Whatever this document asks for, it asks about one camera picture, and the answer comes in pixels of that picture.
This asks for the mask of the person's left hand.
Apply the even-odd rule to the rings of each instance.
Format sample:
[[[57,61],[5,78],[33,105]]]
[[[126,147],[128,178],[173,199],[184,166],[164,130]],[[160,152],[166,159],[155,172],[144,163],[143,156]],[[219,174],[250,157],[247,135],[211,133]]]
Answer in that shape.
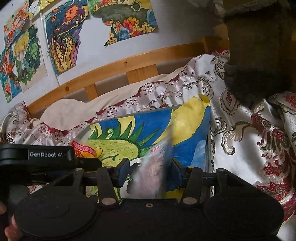
[[[15,221],[15,217],[12,216],[9,220],[9,215],[7,214],[7,208],[1,202],[1,240],[17,241],[22,237],[21,232]]]

